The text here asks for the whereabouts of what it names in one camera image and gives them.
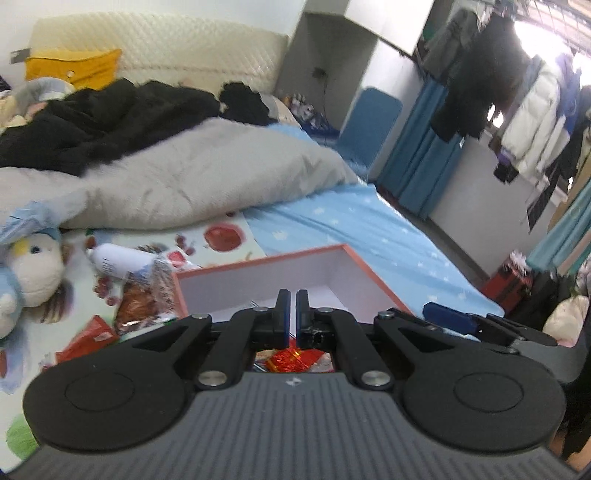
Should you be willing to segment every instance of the white bottle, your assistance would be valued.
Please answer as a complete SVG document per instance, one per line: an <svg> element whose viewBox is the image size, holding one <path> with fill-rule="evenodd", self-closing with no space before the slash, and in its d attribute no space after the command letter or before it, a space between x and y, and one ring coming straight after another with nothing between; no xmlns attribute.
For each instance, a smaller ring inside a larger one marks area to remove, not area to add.
<svg viewBox="0 0 591 480"><path fill-rule="evenodd" d="M155 254L114 244L101 244L86 253L97 270L123 280L131 273L138 280L148 280L156 258Z"/></svg>

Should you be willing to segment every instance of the white quilted headboard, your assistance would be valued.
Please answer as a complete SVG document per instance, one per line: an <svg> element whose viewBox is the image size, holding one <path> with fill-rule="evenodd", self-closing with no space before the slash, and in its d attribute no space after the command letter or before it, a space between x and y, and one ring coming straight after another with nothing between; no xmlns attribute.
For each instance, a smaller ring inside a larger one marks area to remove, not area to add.
<svg viewBox="0 0 591 480"><path fill-rule="evenodd" d="M118 77L192 87L218 94L240 81L270 93L287 50L287 36L185 15L104 12L42 18L33 28L36 50L120 48Z"/></svg>

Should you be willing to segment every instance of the blue chair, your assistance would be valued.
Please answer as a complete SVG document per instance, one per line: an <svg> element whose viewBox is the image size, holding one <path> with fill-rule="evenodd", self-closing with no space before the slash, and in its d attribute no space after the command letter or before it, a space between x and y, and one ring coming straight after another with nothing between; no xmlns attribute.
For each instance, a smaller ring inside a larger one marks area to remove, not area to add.
<svg viewBox="0 0 591 480"><path fill-rule="evenodd" d="M344 130L332 147L362 179L396 123L402 102L375 88L361 92Z"/></svg>

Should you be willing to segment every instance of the yellow pillow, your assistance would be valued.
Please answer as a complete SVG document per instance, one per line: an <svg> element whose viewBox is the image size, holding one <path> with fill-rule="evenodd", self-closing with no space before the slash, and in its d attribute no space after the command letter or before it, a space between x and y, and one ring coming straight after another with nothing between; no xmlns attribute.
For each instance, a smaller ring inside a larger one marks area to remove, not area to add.
<svg viewBox="0 0 591 480"><path fill-rule="evenodd" d="M35 51L26 60L25 78L55 77L70 82L76 90L101 90L115 80L121 50L111 51Z"/></svg>

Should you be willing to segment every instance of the gray textured base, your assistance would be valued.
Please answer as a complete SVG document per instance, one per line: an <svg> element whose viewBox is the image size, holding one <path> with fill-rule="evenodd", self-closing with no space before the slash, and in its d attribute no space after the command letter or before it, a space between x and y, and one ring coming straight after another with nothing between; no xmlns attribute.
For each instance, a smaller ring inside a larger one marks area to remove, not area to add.
<svg viewBox="0 0 591 480"><path fill-rule="evenodd" d="M15 480L569 480L545 448L506 457L448 449L416 430L386 393L343 373L245 373L197 395L157 439L108 455L44 446Z"/></svg>

